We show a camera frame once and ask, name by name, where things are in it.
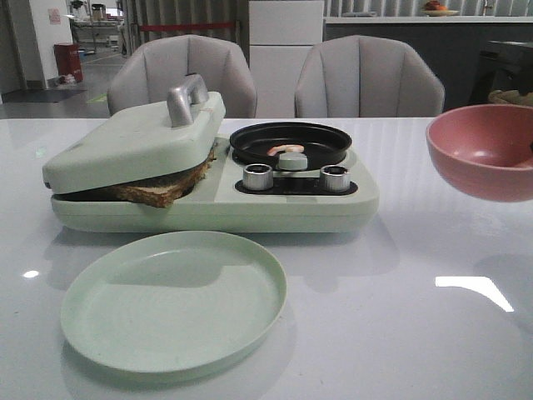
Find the bread slice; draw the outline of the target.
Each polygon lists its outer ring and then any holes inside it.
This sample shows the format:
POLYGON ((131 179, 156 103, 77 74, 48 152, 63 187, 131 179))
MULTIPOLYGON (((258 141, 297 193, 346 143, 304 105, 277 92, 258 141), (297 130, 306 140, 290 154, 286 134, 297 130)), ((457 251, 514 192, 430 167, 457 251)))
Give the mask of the bread slice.
POLYGON ((210 168, 212 167, 212 163, 214 161, 217 160, 217 156, 216 156, 216 152, 215 152, 215 149, 213 148, 209 154, 208 154, 208 157, 206 159, 206 161, 202 164, 202 169, 201 169, 201 179, 205 179, 206 178, 206 175, 208 173, 208 171, 210 170, 210 168))
POLYGON ((125 201, 155 208, 168 208, 176 199, 187 195, 205 177, 206 170, 205 166, 200 166, 190 171, 68 193, 59 197, 69 201, 125 201))

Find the white refrigerator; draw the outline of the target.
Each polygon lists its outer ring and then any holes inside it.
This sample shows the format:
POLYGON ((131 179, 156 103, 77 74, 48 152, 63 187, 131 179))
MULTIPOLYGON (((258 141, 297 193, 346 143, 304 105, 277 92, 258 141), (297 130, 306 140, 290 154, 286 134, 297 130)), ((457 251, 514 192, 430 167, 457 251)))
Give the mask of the white refrigerator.
POLYGON ((322 41, 323 1, 250 1, 249 64, 258 118, 292 118, 296 84, 312 46, 322 41))

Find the left silver control knob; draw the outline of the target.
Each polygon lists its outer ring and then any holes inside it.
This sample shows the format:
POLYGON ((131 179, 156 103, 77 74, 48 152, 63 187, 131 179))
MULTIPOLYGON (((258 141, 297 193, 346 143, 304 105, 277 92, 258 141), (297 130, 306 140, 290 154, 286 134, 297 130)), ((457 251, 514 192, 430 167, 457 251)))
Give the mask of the left silver control knob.
POLYGON ((266 191, 273 187, 273 169, 263 163, 248 164, 243 168, 242 185, 250 191, 266 191))

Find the breakfast maker hinged lid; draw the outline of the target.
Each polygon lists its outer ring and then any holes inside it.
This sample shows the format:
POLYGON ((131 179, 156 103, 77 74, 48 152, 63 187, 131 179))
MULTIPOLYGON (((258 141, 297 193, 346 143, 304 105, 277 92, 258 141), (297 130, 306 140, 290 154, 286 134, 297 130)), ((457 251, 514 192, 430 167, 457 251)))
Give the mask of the breakfast maker hinged lid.
POLYGON ((167 100, 115 113, 51 158, 42 179, 65 194, 186 171, 207 159, 225 114, 222 95, 189 76, 167 100))

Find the red barrier tape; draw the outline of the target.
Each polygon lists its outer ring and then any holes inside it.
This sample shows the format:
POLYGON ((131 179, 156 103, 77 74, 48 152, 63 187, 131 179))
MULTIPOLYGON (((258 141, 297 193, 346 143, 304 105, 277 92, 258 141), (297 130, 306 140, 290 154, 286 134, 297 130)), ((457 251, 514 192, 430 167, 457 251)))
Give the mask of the red barrier tape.
POLYGON ((209 22, 209 23, 192 23, 192 24, 173 24, 173 25, 139 25, 140 32, 177 32, 177 31, 203 31, 215 29, 234 29, 237 26, 235 22, 209 22))

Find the black round frying pan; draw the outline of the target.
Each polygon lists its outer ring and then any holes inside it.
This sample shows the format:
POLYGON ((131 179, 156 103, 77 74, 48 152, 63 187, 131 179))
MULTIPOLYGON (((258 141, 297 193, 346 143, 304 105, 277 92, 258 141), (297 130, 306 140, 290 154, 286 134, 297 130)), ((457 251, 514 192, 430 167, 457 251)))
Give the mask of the black round frying pan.
POLYGON ((301 145, 307 168, 316 170, 344 160, 352 145, 350 136, 340 129, 311 122, 265 122, 235 131, 230 136, 234 157, 243 164, 263 163, 277 168, 279 157, 271 148, 301 145))

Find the pink bowl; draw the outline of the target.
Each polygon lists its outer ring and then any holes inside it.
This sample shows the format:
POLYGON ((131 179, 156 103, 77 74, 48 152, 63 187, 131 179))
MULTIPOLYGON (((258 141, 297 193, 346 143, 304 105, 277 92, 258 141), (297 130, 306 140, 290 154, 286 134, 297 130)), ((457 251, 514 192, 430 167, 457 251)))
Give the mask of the pink bowl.
POLYGON ((459 107, 435 117, 426 142, 436 171, 452 187, 497 202, 532 199, 532 108, 459 107))

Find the right silver control knob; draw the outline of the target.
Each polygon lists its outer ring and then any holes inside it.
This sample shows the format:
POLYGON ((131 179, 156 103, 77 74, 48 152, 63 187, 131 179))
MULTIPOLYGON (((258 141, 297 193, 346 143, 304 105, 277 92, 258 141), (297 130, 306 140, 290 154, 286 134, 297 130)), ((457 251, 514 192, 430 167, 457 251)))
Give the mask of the right silver control knob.
POLYGON ((326 165, 320 169, 319 186, 329 193, 346 192, 351 187, 350 172, 340 165, 326 165))

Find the mint green breakfast maker base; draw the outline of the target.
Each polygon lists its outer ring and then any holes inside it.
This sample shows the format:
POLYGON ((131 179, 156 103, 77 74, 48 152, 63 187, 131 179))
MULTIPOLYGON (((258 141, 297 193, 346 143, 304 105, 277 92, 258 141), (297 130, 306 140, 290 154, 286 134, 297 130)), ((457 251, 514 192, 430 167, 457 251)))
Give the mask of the mint green breakfast maker base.
POLYGON ((243 166, 234 161, 228 139, 217 137, 214 150, 205 178, 170 207, 53 195, 52 210, 63 225, 96 233, 343 233, 364 226, 377 212, 378 186, 353 149, 341 164, 356 191, 320 196, 240 192, 235 186, 243 166))

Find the pink shrimp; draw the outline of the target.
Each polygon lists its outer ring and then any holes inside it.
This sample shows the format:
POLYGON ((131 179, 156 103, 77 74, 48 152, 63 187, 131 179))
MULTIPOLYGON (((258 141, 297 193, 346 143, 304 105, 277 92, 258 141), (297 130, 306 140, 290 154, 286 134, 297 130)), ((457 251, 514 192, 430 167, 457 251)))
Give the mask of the pink shrimp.
POLYGON ((275 147, 271 147, 266 154, 270 157, 274 157, 278 153, 303 153, 305 148, 299 144, 282 144, 275 147))

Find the dark grey kitchen counter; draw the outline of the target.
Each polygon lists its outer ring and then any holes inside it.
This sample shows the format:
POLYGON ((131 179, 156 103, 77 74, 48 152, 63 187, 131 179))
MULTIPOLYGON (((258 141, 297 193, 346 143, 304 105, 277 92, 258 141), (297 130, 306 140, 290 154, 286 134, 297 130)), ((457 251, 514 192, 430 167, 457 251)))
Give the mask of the dark grey kitchen counter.
POLYGON ((463 17, 333 18, 305 65, 318 68, 330 117, 432 117, 485 104, 507 90, 514 62, 484 57, 532 37, 532 21, 470 22, 463 17))

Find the silver control knob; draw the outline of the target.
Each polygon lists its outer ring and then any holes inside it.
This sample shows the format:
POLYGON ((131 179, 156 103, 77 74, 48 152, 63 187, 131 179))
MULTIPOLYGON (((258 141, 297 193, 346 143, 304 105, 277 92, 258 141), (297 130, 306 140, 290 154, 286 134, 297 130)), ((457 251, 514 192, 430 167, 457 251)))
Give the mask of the silver control knob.
POLYGON ((273 187, 273 169, 263 163, 248 164, 243 168, 242 185, 250 191, 266 191, 273 187))
POLYGON ((340 165, 326 165, 320 169, 319 186, 329 193, 346 192, 351 187, 350 172, 340 165))

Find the beige cushion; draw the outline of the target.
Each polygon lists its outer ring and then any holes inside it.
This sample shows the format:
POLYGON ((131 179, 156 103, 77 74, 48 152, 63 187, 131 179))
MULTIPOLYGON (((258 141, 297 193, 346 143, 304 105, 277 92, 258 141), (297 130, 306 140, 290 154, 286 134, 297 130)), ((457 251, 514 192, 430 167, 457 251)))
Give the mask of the beige cushion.
POLYGON ((514 104, 533 107, 533 92, 522 95, 515 89, 509 91, 494 90, 489 93, 488 101, 494 104, 514 104))

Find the left grey upholstered chair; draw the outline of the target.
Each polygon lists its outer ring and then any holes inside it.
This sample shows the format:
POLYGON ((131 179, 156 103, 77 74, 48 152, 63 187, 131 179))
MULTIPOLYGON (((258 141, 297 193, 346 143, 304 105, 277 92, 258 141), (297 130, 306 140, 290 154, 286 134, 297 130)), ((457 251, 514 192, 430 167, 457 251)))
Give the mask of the left grey upholstered chair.
POLYGON ((170 88, 198 74, 218 92, 227 118, 254 118, 257 90, 244 53, 234 42, 198 35, 166 37, 141 45, 129 57, 107 91, 111 115, 167 99, 170 88))

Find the red bin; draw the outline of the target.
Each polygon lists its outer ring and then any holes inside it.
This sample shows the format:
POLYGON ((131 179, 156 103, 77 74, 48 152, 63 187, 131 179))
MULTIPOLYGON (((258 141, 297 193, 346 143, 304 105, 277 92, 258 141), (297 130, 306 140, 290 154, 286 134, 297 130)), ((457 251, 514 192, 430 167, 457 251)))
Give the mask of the red bin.
POLYGON ((77 83, 83 80, 78 43, 57 43, 53 46, 60 76, 72 75, 77 83))

